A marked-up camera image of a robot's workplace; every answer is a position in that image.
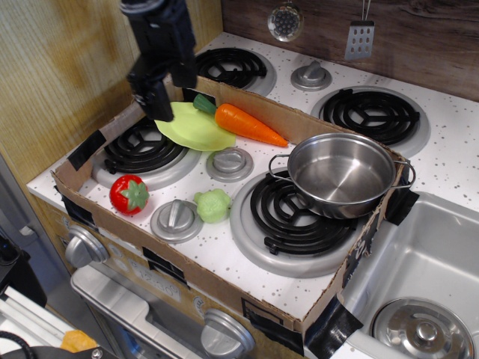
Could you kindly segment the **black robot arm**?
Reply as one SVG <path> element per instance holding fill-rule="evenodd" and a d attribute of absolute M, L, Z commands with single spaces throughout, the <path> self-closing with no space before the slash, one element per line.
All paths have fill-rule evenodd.
<path fill-rule="evenodd" d="M 151 120 L 174 119 L 163 79 L 174 86 L 194 88 L 197 70 L 195 36 L 184 1 L 122 1 L 140 55 L 127 74 L 135 101 Z"/>

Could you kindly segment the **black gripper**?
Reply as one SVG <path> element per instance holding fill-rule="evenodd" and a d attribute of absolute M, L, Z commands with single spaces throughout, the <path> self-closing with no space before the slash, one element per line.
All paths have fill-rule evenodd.
<path fill-rule="evenodd" d="M 130 70 L 135 101 L 151 120 L 174 119 L 165 85 L 169 73 L 179 88 L 198 82 L 195 36 L 184 1 L 127 1 L 129 20 L 140 55 Z"/>

